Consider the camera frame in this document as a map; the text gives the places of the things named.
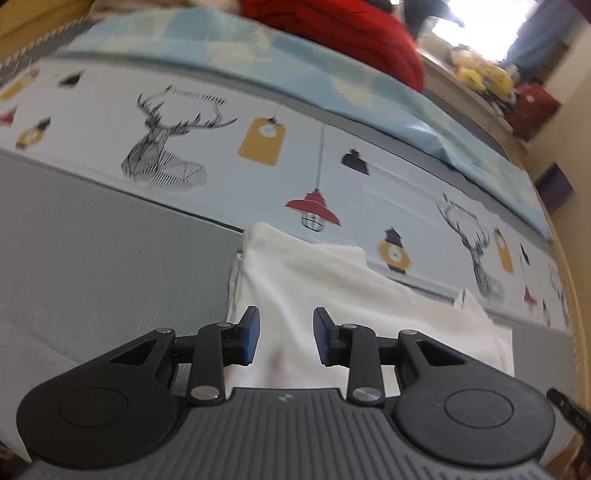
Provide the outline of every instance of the red blanket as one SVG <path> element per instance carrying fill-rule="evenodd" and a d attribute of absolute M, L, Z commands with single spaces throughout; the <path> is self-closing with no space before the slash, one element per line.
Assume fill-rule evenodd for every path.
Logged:
<path fill-rule="evenodd" d="M 307 38 L 422 92 L 423 62 L 404 26 L 363 0 L 243 0 L 243 15 Z"/>

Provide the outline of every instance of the deer head print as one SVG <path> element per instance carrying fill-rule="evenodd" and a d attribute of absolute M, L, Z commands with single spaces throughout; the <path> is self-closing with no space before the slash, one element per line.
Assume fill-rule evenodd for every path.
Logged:
<path fill-rule="evenodd" d="M 492 278 L 482 266 L 481 257 L 484 254 L 484 249 L 491 243 L 490 234 L 485 232 L 475 217 L 464 222 L 466 225 L 462 229 L 460 219 L 457 218 L 457 212 L 460 210 L 453 205 L 446 205 L 444 208 L 437 205 L 437 208 L 446 223 L 460 236 L 462 245 L 470 252 L 474 277 L 476 278 L 476 285 L 480 294 L 486 299 L 503 300 L 505 298 L 505 292 L 501 283 Z"/>
<path fill-rule="evenodd" d="M 562 306 L 562 315 L 564 318 L 564 325 L 566 328 L 570 328 L 569 305 L 567 304 L 566 298 L 564 296 L 564 288 L 562 286 L 562 282 L 560 281 L 560 277 L 558 276 L 558 273 L 555 272 L 555 270 L 550 265 L 548 265 L 548 269 L 550 270 L 550 283 L 552 285 L 552 288 L 554 289 L 554 292 L 556 293 L 556 296 L 560 300 L 560 304 Z"/>
<path fill-rule="evenodd" d="M 156 93 L 145 99 L 138 97 L 137 107 L 146 116 L 145 126 L 148 133 L 137 142 L 123 163 L 121 170 L 130 179 L 144 181 L 151 186 L 160 187 L 175 192 L 183 192 L 207 182 L 207 171 L 197 162 L 187 161 L 165 149 L 170 137 L 186 135 L 192 130 L 222 128 L 234 123 L 237 119 L 223 122 L 217 104 L 213 105 L 215 117 L 201 121 L 201 113 L 193 120 L 181 121 L 173 125 L 162 124 L 160 109 L 164 102 L 152 104 L 152 100 L 163 93 L 167 93 L 171 86 L 161 93 Z"/>

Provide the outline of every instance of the bed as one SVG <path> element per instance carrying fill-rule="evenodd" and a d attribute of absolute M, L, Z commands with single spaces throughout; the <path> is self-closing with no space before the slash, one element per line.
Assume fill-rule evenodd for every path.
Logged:
<path fill-rule="evenodd" d="M 51 358 L 31 378 L 17 358 L 9 413 L 44 375 L 225 317 L 254 222 L 358 245 L 443 301 L 468 288 L 512 327 L 516 376 L 577 397 L 576 309 L 503 156 L 386 75 L 242 18 L 145 11 L 77 36 L 89 26 L 0 90 L 0 320 Z M 548 458 L 571 437 L 558 422 Z M 26 455 L 10 422 L 0 438 Z"/>

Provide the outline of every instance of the yellow stuffed toy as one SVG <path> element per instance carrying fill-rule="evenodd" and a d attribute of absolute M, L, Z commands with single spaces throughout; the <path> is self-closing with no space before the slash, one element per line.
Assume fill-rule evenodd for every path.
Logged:
<path fill-rule="evenodd" d="M 456 78 L 469 89 L 478 93 L 490 92 L 503 102 L 511 100 L 513 80 L 493 61 L 468 50 L 455 50 L 451 58 L 456 68 Z"/>

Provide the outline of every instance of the yellow lantern print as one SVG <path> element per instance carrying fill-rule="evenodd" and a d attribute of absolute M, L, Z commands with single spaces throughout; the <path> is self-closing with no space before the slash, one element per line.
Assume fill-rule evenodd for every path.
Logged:
<path fill-rule="evenodd" d="M 406 275 L 411 261 L 408 252 L 402 246 L 401 237 L 393 227 L 385 233 L 386 239 L 378 245 L 379 256 L 390 270 Z"/>
<path fill-rule="evenodd" d="M 45 130 L 49 127 L 51 118 L 47 117 L 41 120 L 37 125 L 27 128 L 21 133 L 17 140 L 17 148 L 24 150 L 32 145 L 35 145 L 43 139 Z"/>

